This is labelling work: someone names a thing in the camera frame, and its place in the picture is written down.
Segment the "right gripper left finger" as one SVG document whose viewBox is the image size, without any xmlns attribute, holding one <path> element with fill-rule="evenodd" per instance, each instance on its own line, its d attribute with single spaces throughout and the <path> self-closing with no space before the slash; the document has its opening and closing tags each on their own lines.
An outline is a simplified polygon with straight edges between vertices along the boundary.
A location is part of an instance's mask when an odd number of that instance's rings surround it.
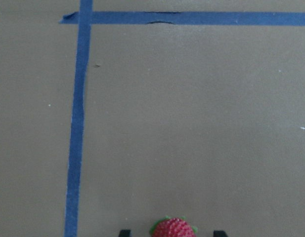
<svg viewBox="0 0 305 237">
<path fill-rule="evenodd" d="M 131 230 L 130 229 L 120 230 L 119 237 L 131 237 Z"/>
</svg>

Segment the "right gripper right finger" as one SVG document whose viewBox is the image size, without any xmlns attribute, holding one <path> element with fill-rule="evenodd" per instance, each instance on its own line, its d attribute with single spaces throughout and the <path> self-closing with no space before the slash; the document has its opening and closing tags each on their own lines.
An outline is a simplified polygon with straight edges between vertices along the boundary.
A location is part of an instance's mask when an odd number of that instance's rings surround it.
<svg viewBox="0 0 305 237">
<path fill-rule="evenodd" d="M 223 230 L 214 230 L 213 237 L 228 237 L 227 233 Z"/>
</svg>

